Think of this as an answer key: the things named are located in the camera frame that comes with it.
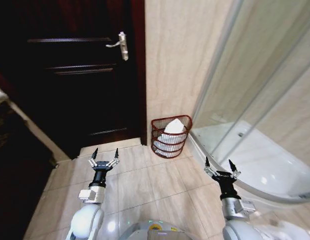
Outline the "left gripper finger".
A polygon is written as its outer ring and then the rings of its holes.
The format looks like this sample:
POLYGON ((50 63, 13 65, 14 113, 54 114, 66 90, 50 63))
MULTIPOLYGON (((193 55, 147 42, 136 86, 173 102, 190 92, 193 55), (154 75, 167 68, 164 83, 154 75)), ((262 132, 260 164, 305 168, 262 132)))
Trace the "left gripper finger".
POLYGON ((119 150, 118 148, 115 151, 115 155, 112 161, 110 161, 106 166, 109 168, 113 168, 114 166, 116 166, 118 163, 120 162, 119 160, 119 150))
POLYGON ((98 164, 95 161, 98 153, 98 148, 95 149, 95 151, 92 153, 91 157, 88 159, 89 164, 91 165, 92 168, 97 167, 98 164))

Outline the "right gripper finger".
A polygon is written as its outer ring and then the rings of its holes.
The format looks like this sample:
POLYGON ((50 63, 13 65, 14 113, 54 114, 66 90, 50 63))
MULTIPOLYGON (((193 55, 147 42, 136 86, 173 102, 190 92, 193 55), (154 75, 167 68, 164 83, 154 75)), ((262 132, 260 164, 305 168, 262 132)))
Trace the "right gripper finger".
POLYGON ((217 176, 217 173, 215 170, 213 170, 211 168, 211 165, 210 165, 210 162, 209 162, 209 158, 206 156, 205 157, 205 167, 204 167, 204 171, 210 176, 210 177, 213 177, 213 176, 217 176))
POLYGON ((241 172, 237 170, 236 165, 230 159, 228 160, 228 162, 232 171, 231 177, 238 178, 241 172))

